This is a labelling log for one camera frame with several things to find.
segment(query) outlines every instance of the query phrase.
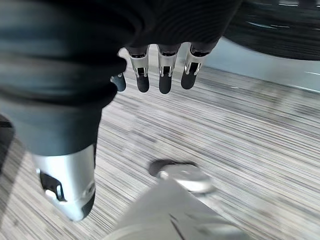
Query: black fingertip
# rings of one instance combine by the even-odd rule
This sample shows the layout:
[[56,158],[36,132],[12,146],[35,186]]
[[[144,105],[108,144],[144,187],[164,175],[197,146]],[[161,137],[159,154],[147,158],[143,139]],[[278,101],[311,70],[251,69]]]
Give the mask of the black fingertip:
[[149,77],[140,75],[136,78],[136,84],[140,92],[146,93],[149,90]]
[[186,74],[185,72],[183,72],[182,74],[182,78],[181,78],[181,86],[184,89],[191,89],[196,82],[196,75],[194,75],[192,72],[190,72],[189,74]]
[[171,82],[172,77],[168,74],[165,74],[164,76],[160,76],[159,78],[159,90],[162,94],[167,94],[171,90]]
[[116,85],[118,92],[123,92],[127,87],[123,73],[113,76],[112,82]]
[[94,194],[92,195],[91,199],[81,208],[83,218],[89,215],[91,212],[92,207],[94,206],[95,203],[95,197],[96,197],[96,191],[94,191]]

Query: robotic finger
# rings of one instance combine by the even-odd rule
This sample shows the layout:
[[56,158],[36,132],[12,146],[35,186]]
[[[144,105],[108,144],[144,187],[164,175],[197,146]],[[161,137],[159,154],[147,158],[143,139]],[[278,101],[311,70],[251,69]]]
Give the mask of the robotic finger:
[[112,76],[110,80],[116,85],[118,92],[123,92],[127,87],[125,76],[123,73]]
[[172,74],[175,69],[178,50],[181,44],[163,45],[158,47],[159,64],[159,90],[162,94],[167,94],[171,90]]
[[129,53],[133,71],[136,77],[136,84],[142,93],[149,90],[149,45],[142,47],[126,47]]
[[190,47],[186,54],[184,71],[181,78],[181,86],[184,89],[191,89],[194,86],[199,70],[205,62],[207,55],[211,53],[216,44],[216,42],[192,42],[190,44]]

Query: black sleeve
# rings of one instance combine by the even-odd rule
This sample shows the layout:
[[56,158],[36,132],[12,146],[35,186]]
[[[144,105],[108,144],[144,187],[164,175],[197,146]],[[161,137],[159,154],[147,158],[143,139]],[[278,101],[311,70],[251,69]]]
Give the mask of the black sleeve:
[[78,152],[116,95],[120,48],[218,41],[240,2],[0,0],[0,112],[32,153]]

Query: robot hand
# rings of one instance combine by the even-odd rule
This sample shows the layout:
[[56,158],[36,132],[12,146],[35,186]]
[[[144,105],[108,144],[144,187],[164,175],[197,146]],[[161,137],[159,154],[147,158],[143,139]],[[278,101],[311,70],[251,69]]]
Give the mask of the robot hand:
[[33,155],[45,195],[69,219],[83,219],[94,204],[101,112],[126,87],[118,51],[127,49],[144,93],[148,46],[158,44],[159,89],[167,94],[180,44],[191,43],[181,79],[190,89],[240,3],[0,1],[0,112]]

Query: gray striped carpet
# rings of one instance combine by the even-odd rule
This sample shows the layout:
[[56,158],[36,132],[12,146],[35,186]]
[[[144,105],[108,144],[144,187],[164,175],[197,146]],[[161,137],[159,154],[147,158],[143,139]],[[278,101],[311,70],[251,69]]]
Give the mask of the gray striped carpet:
[[172,158],[197,162],[218,188],[210,206],[255,239],[318,240],[320,95],[209,68],[184,90],[181,62],[162,95],[154,47],[149,56],[149,92],[129,63],[126,91],[103,111],[91,214],[72,223],[57,212],[14,138],[0,174],[0,239],[101,240],[155,183],[148,163]]

